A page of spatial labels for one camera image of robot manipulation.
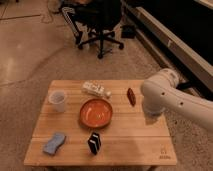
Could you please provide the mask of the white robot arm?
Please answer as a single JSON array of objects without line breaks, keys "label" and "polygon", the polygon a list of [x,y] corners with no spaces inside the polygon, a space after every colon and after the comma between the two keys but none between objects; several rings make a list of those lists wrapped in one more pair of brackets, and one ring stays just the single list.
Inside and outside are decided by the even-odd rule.
[{"label": "white robot arm", "polygon": [[178,90],[178,83],[179,75],[169,68],[144,80],[141,85],[143,111],[158,116],[168,108],[213,133],[213,101]]}]

